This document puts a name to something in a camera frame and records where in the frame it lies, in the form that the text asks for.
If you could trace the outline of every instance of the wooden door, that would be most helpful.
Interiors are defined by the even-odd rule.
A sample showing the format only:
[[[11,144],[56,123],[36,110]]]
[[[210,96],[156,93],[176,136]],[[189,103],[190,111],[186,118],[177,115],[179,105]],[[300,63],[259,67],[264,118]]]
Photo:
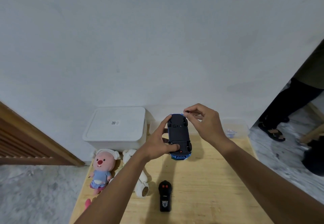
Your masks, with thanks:
[[[0,102],[0,164],[82,166],[84,162]]]

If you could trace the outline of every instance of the remote control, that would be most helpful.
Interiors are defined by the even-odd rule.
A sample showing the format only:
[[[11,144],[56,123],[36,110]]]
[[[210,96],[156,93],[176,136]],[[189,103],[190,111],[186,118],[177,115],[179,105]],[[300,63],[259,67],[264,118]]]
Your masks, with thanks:
[[[171,192],[172,192],[171,183],[168,181],[162,181],[159,185],[161,212],[171,211]]]
[[[184,160],[190,157],[192,146],[189,139],[188,120],[183,114],[172,114],[168,121],[169,144],[179,144],[180,149],[171,152],[174,160]]]

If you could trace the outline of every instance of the table surface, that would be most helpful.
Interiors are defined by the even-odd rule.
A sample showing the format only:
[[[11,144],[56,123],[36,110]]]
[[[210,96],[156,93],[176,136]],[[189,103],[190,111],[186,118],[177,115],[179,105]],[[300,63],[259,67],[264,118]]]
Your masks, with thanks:
[[[148,196],[142,199],[133,193],[121,223],[272,223],[224,158],[199,135],[190,139],[192,155],[187,160],[175,161],[164,155],[145,166]],[[255,156],[248,138],[233,141]],[[70,224],[83,212],[86,199],[93,198],[87,177]],[[157,186],[164,180],[173,186],[170,213],[159,211]]]

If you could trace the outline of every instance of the storage box lid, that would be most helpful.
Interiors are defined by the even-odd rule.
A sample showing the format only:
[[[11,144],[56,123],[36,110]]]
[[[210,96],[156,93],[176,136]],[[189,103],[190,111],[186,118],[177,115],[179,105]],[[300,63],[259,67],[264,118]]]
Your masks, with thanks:
[[[99,107],[82,138],[92,142],[137,141],[142,137],[144,122],[143,107]]]

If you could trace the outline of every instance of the hand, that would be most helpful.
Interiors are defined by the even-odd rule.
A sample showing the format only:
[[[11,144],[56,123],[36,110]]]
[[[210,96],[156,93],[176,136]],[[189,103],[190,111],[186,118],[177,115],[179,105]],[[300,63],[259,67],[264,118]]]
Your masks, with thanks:
[[[219,143],[228,140],[217,111],[202,104],[195,104],[184,109],[183,115],[193,124],[201,138],[208,143]]]
[[[164,130],[165,125],[168,120],[170,120],[172,115],[168,115],[159,125],[159,127],[148,137],[148,140],[139,148],[139,151],[144,153],[144,156],[149,160],[156,159],[163,154],[170,153],[172,151],[177,151],[180,149],[178,144],[165,144],[168,142],[167,139],[162,138],[166,130]]]

